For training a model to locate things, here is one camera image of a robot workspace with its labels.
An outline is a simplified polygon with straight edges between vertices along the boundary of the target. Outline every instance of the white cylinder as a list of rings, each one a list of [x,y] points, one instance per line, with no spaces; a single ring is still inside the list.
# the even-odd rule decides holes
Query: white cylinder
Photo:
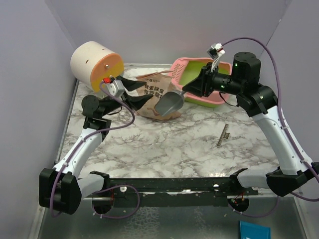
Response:
[[[98,92],[103,78],[116,77],[124,71],[124,63],[119,54],[105,46],[89,41],[79,46],[71,57],[71,71],[84,84]]]

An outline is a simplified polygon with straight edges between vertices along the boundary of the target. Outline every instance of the scoop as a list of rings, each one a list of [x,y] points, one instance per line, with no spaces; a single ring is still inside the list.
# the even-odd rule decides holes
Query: scoop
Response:
[[[155,110],[163,117],[178,111],[184,105],[185,93],[186,91],[167,92],[155,105]]]

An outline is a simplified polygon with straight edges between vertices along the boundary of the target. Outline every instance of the brown paper bag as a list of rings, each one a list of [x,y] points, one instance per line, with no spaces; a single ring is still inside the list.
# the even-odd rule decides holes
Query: brown paper bag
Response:
[[[163,75],[162,73],[168,73],[172,71],[161,71],[147,75],[137,76],[137,81],[145,81],[147,84],[144,87],[137,89],[139,96],[146,94],[153,94],[154,96],[143,105],[141,109],[137,111],[138,115],[153,118],[156,120],[170,120],[181,116],[180,112],[171,113],[165,117],[159,115],[155,110],[155,105],[160,98],[166,94],[166,92],[179,90],[174,84],[172,84],[171,76]]]

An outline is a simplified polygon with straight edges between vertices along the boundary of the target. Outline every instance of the gray wall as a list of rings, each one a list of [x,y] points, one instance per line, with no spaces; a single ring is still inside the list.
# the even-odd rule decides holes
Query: gray wall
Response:
[[[313,161],[319,161],[318,12],[318,0],[293,0],[268,44],[279,68],[285,117]],[[266,52],[261,60],[262,83],[276,89],[274,70]],[[319,185],[314,179],[303,191],[306,196],[319,197]],[[307,205],[319,233],[319,203]]]
[[[0,3],[0,238],[26,238],[75,80],[73,48],[42,0]]]
[[[46,0],[67,36],[79,46],[97,41],[126,63],[172,63],[179,57],[208,56],[215,42],[253,36],[267,43],[291,0]],[[260,55],[251,42],[236,51]]]

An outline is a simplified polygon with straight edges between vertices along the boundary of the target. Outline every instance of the marble table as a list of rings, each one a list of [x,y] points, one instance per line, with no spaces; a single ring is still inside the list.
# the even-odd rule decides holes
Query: marble table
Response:
[[[124,77],[167,70],[166,68],[127,68]],[[81,101],[92,91],[80,83],[65,136],[61,158],[82,130]],[[231,97],[229,103],[236,104]],[[226,104],[215,109],[185,103],[182,116],[162,122],[136,116],[128,128],[110,131],[104,142],[86,162],[80,177],[91,171],[108,173],[113,178],[133,177],[224,177],[248,167],[273,169],[276,156],[262,131],[237,107]],[[123,109],[107,117],[112,126],[131,119]],[[216,147],[225,124],[230,137]]]

